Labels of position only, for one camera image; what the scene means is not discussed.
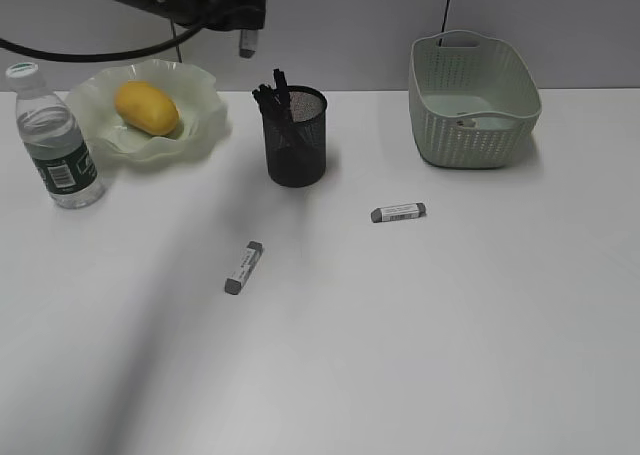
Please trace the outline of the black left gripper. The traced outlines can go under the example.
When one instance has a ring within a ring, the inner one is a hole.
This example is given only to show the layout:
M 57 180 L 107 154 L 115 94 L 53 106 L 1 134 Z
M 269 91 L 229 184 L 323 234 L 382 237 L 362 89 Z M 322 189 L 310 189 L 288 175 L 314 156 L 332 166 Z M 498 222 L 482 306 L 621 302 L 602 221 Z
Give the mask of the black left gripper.
M 166 0 L 168 18 L 184 28 L 262 30 L 267 0 Z

